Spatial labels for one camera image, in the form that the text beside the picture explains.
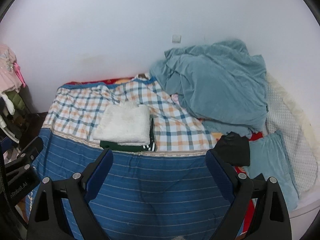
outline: pillow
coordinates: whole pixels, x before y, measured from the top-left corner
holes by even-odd
[[[281,131],[269,134],[256,141],[250,141],[250,166],[244,166],[247,175],[253,179],[260,173],[265,179],[275,177],[282,190],[288,211],[294,210],[299,201],[298,192]]]

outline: white towel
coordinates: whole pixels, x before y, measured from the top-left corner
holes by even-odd
[[[150,144],[149,108],[136,102],[108,105],[93,137],[122,145]]]
[[[2,128],[6,128],[7,127],[7,124],[5,123],[5,121],[3,120],[2,116],[0,115],[0,126]]]

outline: pink clothing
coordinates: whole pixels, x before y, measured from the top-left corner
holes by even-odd
[[[20,91],[22,82],[13,69],[16,55],[7,45],[0,45],[0,93]]]

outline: pink fabric item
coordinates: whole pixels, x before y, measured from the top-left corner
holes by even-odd
[[[13,70],[15,71],[17,77],[20,79],[21,83],[22,83],[22,87],[26,87],[26,83],[24,82],[23,76],[21,74],[20,71],[20,66],[15,62],[13,63]]]
[[[173,94],[173,95],[171,95],[171,99],[172,99],[172,101],[173,101],[174,103],[176,103],[177,105],[180,105],[178,94]]]
[[[16,90],[20,91],[22,85],[13,70],[16,55],[7,45],[0,45],[0,93]]]

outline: blanket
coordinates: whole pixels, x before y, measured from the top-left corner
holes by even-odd
[[[266,67],[240,40],[173,48],[151,67],[161,87],[213,132],[250,138],[267,115]]]
[[[267,80],[269,112],[263,132],[264,135],[282,132],[300,197],[316,181],[320,144],[303,110],[270,73]]]
[[[169,151],[208,150],[216,143],[202,123],[175,104],[155,78],[134,79],[121,85],[106,86],[102,82],[64,85],[57,90],[43,127],[61,137],[100,148],[100,141],[94,139],[93,131],[106,106],[123,101],[135,101],[149,107],[150,117],[154,120],[156,149],[168,151],[166,156],[174,155]]]
[[[48,128],[44,150],[33,165],[41,178],[66,179],[82,172],[102,149],[66,139]],[[230,203],[205,164],[204,151],[175,152],[189,157],[151,157],[114,152],[114,163],[90,207],[113,240],[208,240]],[[26,199],[30,212],[36,189]],[[68,201],[63,201],[71,230],[82,239]]]

